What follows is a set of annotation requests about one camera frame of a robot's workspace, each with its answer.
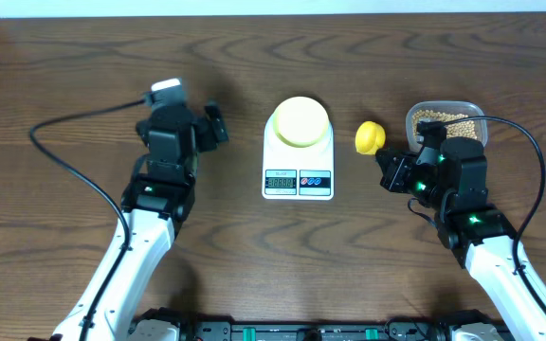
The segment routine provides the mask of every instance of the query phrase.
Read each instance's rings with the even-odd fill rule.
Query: white digital scale
[[[291,98],[264,127],[263,197],[330,200],[334,196],[334,132],[313,99]]]

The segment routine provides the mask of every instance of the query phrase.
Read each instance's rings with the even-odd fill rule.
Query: clear plastic bin
[[[412,117],[419,110],[432,110],[446,114],[458,115],[465,114],[467,116],[483,116],[483,111],[477,105],[470,102],[455,101],[455,100],[432,100],[424,101],[414,105],[406,115],[406,135],[408,136],[409,149],[413,152],[421,150],[421,144],[416,141],[414,130],[412,127]],[[475,136],[484,145],[488,143],[488,127],[485,120],[475,121]]]

